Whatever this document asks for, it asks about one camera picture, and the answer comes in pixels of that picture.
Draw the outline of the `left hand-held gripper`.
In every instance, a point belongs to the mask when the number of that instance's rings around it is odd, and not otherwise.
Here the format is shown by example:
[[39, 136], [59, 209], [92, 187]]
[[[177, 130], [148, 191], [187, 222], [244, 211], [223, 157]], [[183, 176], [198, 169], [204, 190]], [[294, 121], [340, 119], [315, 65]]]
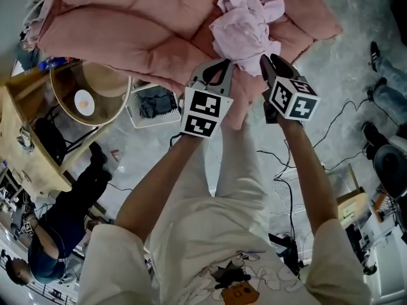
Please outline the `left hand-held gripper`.
[[198, 65], [182, 98], [180, 132], [204, 139], [215, 136], [233, 99], [224, 97], [206, 85], [229, 91], [234, 65], [230, 59], [219, 58]]

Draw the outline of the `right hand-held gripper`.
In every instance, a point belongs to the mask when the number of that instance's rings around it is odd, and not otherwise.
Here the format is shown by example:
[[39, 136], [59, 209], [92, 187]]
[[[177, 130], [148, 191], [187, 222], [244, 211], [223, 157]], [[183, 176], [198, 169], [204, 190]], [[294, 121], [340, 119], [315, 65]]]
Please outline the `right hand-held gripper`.
[[263, 54], [260, 69], [268, 89], [263, 93], [266, 123], [277, 123], [277, 115], [299, 122], [310, 121], [320, 103], [320, 97], [305, 81], [283, 77], [300, 77], [296, 68], [279, 55]]

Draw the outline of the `light pink garment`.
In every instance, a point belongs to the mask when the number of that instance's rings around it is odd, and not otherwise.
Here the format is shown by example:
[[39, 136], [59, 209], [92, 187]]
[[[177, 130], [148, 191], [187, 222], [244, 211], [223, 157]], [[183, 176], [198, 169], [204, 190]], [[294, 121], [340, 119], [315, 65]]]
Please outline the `light pink garment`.
[[281, 43], [270, 37], [270, 24], [284, 16], [284, 0], [218, 0], [217, 5], [223, 14], [209, 25], [214, 51], [252, 77], [261, 75], [261, 56], [281, 51]]

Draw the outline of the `pink quilted cushion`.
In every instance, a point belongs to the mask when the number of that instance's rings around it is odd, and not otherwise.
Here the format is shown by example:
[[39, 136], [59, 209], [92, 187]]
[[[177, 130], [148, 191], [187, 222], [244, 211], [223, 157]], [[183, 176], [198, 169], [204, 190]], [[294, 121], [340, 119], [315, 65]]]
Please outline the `pink quilted cushion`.
[[[216, 58], [209, 25], [221, 15], [217, 0], [45, 0], [46, 16], [33, 32], [54, 57], [110, 66], [183, 93], [192, 71]], [[281, 55], [295, 61], [318, 40], [342, 32], [324, 0], [284, 0], [270, 25]]]

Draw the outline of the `person's left forearm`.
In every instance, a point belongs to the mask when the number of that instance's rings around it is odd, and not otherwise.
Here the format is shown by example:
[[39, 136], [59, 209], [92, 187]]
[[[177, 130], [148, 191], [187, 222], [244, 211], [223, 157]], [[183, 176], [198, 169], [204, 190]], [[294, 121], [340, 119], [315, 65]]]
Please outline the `person's left forearm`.
[[202, 138], [183, 135], [134, 187], [122, 204], [114, 224], [138, 236], [150, 235], [187, 162]]

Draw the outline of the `person's right forearm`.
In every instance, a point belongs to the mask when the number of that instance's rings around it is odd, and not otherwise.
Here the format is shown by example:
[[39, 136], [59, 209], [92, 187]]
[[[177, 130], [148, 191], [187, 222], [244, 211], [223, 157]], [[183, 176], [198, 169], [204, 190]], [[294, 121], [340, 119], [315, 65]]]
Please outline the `person's right forearm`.
[[293, 155], [307, 216], [316, 233], [323, 223], [338, 218], [331, 183], [301, 124], [281, 116], [278, 123]]

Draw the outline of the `dark clothes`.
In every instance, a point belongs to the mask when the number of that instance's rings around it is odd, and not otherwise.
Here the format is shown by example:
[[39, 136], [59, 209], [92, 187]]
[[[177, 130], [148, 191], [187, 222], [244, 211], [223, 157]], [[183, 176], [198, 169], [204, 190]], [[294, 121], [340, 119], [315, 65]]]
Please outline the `dark clothes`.
[[139, 97], [139, 115], [142, 118], [152, 119], [159, 115], [165, 115], [177, 108], [173, 95]]

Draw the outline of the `person's cream trousers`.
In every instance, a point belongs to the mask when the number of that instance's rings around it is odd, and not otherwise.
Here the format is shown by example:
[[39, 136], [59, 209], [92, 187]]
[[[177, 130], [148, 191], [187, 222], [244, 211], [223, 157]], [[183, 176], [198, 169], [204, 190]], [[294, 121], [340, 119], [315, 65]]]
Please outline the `person's cream trousers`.
[[[216, 197], [243, 200], [256, 207], [265, 204], [267, 193], [261, 183], [251, 126], [244, 120], [239, 130], [221, 127], [223, 152]], [[171, 194], [172, 200], [210, 196], [205, 172], [206, 141], [200, 143], [181, 172]]]

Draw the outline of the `white plastic laundry basket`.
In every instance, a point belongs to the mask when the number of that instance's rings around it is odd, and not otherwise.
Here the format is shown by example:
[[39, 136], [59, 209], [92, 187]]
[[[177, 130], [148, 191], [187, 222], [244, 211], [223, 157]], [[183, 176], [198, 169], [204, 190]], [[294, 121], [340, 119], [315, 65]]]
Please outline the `white plastic laundry basket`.
[[[140, 100], [139, 97], [153, 97], [153, 96], [163, 96], [163, 95], [173, 95], [177, 108], [167, 113], [165, 115], [159, 115], [155, 118], [148, 119], [142, 118], [139, 115], [139, 107], [140, 107]], [[154, 85], [148, 84], [145, 86], [133, 86], [132, 90], [130, 91], [130, 95], [126, 104], [127, 114], [129, 115], [130, 121], [133, 124], [134, 128], [141, 129], [147, 128], [151, 126], [158, 126], [164, 125], [169, 123], [179, 122], [181, 120], [181, 115], [178, 111], [178, 103], [177, 103], [177, 96], [175, 93], [172, 93], [168, 89]]]

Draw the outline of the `round glass wooden-rim table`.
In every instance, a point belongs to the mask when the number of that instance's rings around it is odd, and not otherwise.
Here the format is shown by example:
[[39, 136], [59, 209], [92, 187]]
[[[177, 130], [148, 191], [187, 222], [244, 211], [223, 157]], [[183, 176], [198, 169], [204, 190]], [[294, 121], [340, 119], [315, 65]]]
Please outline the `round glass wooden-rim table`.
[[[72, 119], [88, 126], [103, 126], [124, 110], [133, 78], [100, 64], [80, 61], [52, 69], [50, 81], [57, 101]], [[78, 90], [92, 95], [95, 111], [91, 116], [82, 115], [75, 107]]]

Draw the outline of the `small white plate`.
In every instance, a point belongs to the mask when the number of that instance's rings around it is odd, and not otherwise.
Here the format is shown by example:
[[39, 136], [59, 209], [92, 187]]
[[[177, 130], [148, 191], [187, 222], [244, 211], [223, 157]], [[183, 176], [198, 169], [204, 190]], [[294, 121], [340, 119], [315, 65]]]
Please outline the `small white plate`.
[[74, 105], [84, 116], [91, 116], [95, 111], [95, 101], [86, 90], [78, 90], [74, 96]]

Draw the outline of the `blue plastic water bottle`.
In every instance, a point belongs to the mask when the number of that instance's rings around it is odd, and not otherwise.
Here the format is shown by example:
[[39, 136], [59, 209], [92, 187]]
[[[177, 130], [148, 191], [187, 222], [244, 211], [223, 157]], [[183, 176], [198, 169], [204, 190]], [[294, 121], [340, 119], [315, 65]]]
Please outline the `blue plastic water bottle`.
[[38, 68], [40, 71], [58, 68], [66, 63], [68, 59], [65, 57], [50, 57], [39, 63]]

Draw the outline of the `black chair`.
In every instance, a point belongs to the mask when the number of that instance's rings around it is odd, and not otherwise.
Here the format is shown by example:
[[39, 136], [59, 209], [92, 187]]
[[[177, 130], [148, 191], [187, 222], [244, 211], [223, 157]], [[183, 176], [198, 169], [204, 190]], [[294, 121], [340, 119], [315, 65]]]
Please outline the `black chair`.
[[56, 162], [61, 165], [67, 154], [73, 152], [82, 145], [82, 142], [91, 134], [95, 133], [99, 127], [97, 126], [88, 133], [82, 135], [74, 142], [66, 140], [60, 130], [55, 126], [53, 121], [46, 118], [39, 118], [34, 124], [34, 132], [36, 133], [40, 143], [42, 143], [45, 150]]

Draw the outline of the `person's cream printed t-shirt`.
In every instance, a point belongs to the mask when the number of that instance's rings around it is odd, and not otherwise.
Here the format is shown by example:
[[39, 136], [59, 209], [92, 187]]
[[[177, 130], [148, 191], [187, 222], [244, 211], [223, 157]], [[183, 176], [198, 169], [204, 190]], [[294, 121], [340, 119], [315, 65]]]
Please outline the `person's cream printed t-shirt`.
[[305, 281], [279, 259], [248, 201], [182, 202], [149, 241], [158, 291], [142, 241], [113, 225], [97, 226], [81, 272], [78, 305], [370, 305], [371, 294], [340, 222], [314, 236]]

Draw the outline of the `grey device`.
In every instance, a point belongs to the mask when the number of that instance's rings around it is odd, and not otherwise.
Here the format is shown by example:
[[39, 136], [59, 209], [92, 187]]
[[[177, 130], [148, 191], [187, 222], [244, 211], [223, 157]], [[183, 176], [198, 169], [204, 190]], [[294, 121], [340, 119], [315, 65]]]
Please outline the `grey device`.
[[17, 141], [22, 146], [23, 150], [28, 154], [30, 154], [34, 150], [34, 144], [32, 143], [31, 133], [24, 127], [20, 128]]

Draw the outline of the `light wooden desk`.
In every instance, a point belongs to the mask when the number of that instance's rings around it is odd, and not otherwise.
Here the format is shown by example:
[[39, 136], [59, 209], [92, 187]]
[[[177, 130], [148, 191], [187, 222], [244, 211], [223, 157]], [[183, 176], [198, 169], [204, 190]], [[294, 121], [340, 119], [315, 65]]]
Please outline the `light wooden desk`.
[[[0, 157], [20, 185], [32, 198], [46, 196], [50, 191], [70, 191], [71, 183], [60, 173], [60, 168], [50, 157], [38, 136], [26, 122], [7, 86], [1, 88], [3, 106], [0, 121]], [[21, 129], [26, 129], [33, 146], [26, 151], [18, 142]]]

